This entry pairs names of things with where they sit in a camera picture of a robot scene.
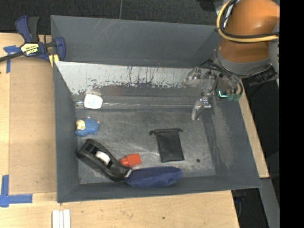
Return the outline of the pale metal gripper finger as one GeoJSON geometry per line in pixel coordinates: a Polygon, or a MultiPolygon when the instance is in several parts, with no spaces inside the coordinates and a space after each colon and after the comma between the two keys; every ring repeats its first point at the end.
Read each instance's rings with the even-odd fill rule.
{"type": "Polygon", "coordinates": [[[210,70],[196,67],[192,69],[184,79],[185,86],[203,87],[209,78],[210,70]]]}
{"type": "Polygon", "coordinates": [[[208,97],[202,97],[198,99],[193,106],[191,112],[191,119],[197,121],[200,119],[200,116],[208,110],[212,109],[212,105],[208,97]]]}

